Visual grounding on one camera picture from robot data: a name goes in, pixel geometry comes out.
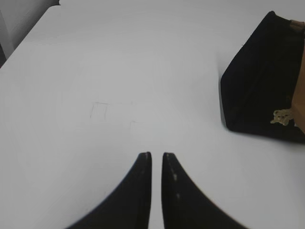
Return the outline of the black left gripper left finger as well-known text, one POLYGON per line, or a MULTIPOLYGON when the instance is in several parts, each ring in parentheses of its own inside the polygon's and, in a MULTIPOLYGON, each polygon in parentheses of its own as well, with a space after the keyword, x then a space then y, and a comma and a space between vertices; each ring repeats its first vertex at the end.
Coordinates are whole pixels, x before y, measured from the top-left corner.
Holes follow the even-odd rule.
POLYGON ((152 156, 140 153, 116 189, 71 229, 147 229, 152 197, 152 156))

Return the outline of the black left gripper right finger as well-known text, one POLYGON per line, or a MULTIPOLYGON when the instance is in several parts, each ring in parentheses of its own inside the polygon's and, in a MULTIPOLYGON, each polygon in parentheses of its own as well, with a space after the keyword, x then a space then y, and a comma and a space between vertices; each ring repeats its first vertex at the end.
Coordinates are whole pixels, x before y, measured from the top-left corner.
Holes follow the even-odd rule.
POLYGON ((166 229, 245 228, 193 183, 174 153, 163 154, 162 211, 166 229))

